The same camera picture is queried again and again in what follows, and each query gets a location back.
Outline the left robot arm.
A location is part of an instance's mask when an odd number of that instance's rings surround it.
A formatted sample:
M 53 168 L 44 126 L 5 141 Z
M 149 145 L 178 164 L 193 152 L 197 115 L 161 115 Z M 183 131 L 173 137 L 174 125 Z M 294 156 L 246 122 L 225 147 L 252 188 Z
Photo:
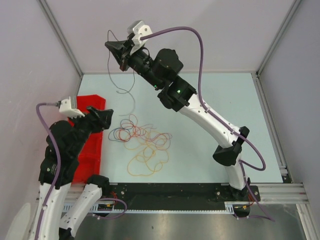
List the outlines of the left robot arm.
M 80 197 L 62 216 L 65 199 L 79 166 L 79 155 L 90 135 L 110 128 L 114 111 L 89 106 L 87 113 L 77 111 L 70 122 L 60 120 L 48 126 L 40 113 L 43 103 L 36 106 L 38 118 L 47 131 L 47 147 L 40 165 L 39 203 L 30 239 L 73 240 L 91 207 L 110 196 L 107 177 L 94 174 Z

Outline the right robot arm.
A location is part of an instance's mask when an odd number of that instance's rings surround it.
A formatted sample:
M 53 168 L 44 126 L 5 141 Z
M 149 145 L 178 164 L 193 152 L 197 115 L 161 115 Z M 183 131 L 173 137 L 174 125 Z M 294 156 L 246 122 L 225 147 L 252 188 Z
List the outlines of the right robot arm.
M 240 166 L 242 145 L 250 130 L 226 121 L 219 114 L 211 115 L 210 107 L 199 99 L 196 89 L 179 76 L 183 63 L 174 49 L 162 48 L 155 58 L 144 46 L 136 48 L 130 39 L 107 41 L 105 47 L 124 72 L 129 68 L 160 91 L 157 97 L 167 109 L 172 109 L 197 123 L 218 143 L 213 159 L 225 167 L 231 196 L 242 201 L 249 194 L 248 179 Z

